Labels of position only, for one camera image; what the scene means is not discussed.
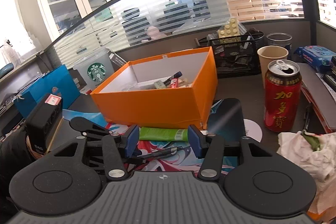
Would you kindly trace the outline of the green tube bottle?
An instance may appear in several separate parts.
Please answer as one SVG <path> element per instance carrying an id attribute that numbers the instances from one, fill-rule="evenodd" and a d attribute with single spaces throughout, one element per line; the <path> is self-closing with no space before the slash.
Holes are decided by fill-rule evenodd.
<path id="1" fill-rule="evenodd" d="M 139 140 L 146 141 L 188 141 L 187 129 L 141 127 Z"/>

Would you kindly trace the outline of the red playing card box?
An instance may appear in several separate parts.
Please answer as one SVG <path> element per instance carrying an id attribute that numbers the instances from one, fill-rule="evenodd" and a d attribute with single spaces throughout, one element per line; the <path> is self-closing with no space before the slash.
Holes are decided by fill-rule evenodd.
<path id="1" fill-rule="evenodd" d="M 175 89 L 179 87 L 179 78 L 173 78 L 170 81 L 169 88 Z"/>

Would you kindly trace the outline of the black pen on mat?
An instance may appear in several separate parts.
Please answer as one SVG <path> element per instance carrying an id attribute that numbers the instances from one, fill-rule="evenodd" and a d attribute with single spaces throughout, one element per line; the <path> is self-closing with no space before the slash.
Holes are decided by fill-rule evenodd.
<path id="1" fill-rule="evenodd" d="M 146 155 L 139 155 L 138 158 L 142 160 L 160 159 L 175 155 L 178 151 L 182 150 L 182 146 L 166 148 L 163 150 L 148 153 Z"/>

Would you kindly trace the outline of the blue paper bag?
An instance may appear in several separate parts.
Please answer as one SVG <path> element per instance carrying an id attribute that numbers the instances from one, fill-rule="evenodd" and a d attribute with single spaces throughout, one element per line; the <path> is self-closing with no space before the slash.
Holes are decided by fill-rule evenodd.
<path id="1" fill-rule="evenodd" d="M 64 109 L 71 106 L 80 96 L 80 92 L 65 65 L 47 73 L 20 92 L 14 100 L 15 107 L 23 118 L 27 118 L 46 94 L 62 97 Z"/>

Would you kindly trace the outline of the Starbucks plastic cup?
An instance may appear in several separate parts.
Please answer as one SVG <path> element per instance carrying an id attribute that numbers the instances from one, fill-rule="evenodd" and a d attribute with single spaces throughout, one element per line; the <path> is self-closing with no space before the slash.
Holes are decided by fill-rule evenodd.
<path id="1" fill-rule="evenodd" d="M 114 73 L 108 52 L 108 49 L 101 47 L 73 64 L 73 69 L 79 72 L 91 90 L 96 89 Z"/>

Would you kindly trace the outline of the orange cardboard box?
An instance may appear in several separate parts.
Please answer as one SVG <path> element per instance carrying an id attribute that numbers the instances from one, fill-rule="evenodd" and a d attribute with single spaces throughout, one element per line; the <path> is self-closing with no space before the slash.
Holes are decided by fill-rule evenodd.
<path id="1" fill-rule="evenodd" d="M 177 72 L 187 86 L 142 89 Z M 92 93 L 108 122 L 156 128 L 207 128 L 218 78 L 210 47 L 166 53 L 130 61 Z"/>

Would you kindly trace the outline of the black white carton box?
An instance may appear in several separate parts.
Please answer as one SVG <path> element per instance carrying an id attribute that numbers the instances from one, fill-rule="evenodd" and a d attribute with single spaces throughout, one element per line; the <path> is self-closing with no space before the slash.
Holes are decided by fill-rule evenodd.
<path id="1" fill-rule="evenodd" d="M 124 60 L 120 55 L 118 55 L 116 52 L 106 49 L 108 53 L 108 65 L 112 68 L 112 73 L 115 73 L 118 71 L 121 67 L 123 67 L 127 61 Z"/>

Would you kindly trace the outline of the cream lotion bottle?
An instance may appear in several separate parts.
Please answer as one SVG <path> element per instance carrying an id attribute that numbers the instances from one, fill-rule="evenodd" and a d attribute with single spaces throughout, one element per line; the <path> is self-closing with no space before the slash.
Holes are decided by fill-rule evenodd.
<path id="1" fill-rule="evenodd" d="M 157 81 L 154 82 L 154 87 L 156 89 L 165 89 L 166 85 L 161 80 L 157 80 Z"/>

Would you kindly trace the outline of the black marker pen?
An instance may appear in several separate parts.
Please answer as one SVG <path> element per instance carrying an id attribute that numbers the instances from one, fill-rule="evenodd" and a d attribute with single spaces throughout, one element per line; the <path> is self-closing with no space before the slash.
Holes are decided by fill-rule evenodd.
<path id="1" fill-rule="evenodd" d="M 173 79 L 178 79 L 179 77 L 181 77 L 182 76 L 182 73 L 181 73 L 181 71 L 179 71 L 179 72 L 177 72 L 177 73 L 175 73 L 174 75 L 172 75 L 171 77 L 169 77 L 167 80 L 165 80 L 163 83 L 167 86 L 167 85 L 169 85 L 170 83 L 171 83 L 171 81 L 173 80 Z"/>

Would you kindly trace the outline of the black mesh desk organizer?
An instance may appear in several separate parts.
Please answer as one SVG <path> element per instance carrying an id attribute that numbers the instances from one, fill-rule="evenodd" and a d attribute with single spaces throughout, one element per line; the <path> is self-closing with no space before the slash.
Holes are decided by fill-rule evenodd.
<path id="1" fill-rule="evenodd" d="M 229 38 L 210 34 L 200 40 L 195 39 L 195 43 L 199 48 L 213 49 L 219 79 L 261 73 L 257 50 L 265 46 L 265 40 L 264 33 L 256 28 L 249 29 L 243 35 Z"/>

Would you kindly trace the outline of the red drink can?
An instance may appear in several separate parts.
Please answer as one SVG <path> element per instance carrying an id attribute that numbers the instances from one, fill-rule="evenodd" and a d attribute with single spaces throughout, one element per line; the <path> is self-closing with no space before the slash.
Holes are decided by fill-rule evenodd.
<path id="1" fill-rule="evenodd" d="M 280 59 L 271 61 L 265 74 L 265 126 L 274 132 L 288 132 L 293 127 L 302 77 L 297 63 Z"/>

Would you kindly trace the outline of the crumpled white paper bag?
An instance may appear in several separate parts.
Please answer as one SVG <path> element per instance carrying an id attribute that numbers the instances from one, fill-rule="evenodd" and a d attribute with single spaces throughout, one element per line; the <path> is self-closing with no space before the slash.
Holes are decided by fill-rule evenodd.
<path id="1" fill-rule="evenodd" d="M 311 144 L 297 133 L 278 134 L 277 153 L 306 170 L 315 180 L 317 193 L 309 208 L 315 220 L 335 218 L 335 133 L 315 135 L 320 150 L 313 151 Z"/>

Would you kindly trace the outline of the brown paper cup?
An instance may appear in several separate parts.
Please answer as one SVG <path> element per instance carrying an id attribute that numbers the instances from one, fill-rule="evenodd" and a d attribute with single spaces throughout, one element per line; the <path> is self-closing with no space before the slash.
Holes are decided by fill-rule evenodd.
<path id="1" fill-rule="evenodd" d="M 257 50 L 259 56 L 262 83 L 265 86 L 265 74 L 268 70 L 268 64 L 274 60 L 287 59 L 288 50 L 280 46 L 264 46 Z"/>

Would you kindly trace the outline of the cream building block plate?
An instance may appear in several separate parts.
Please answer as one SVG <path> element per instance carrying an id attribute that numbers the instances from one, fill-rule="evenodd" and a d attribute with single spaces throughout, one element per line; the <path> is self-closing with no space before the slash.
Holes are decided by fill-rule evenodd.
<path id="1" fill-rule="evenodd" d="M 236 18 L 228 19 L 217 31 L 219 38 L 229 38 L 239 36 L 239 23 Z"/>

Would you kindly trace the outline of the grey mesh waste bin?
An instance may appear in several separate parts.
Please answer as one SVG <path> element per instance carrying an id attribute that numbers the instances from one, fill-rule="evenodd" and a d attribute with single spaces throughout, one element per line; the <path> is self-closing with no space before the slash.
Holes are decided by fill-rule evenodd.
<path id="1" fill-rule="evenodd" d="M 292 36 L 283 32 L 274 32 L 266 36 L 270 46 L 280 46 L 288 50 L 288 60 L 291 60 Z"/>

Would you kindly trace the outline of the blue wet wipes pack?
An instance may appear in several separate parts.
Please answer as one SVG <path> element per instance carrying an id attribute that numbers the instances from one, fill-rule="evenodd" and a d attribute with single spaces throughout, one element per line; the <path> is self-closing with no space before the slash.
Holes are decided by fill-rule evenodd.
<path id="1" fill-rule="evenodd" d="M 333 65 L 331 60 L 332 57 L 335 56 L 335 52 L 323 46 L 298 47 L 294 53 L 318 73 L 326 73 L 330 71 Z"/>

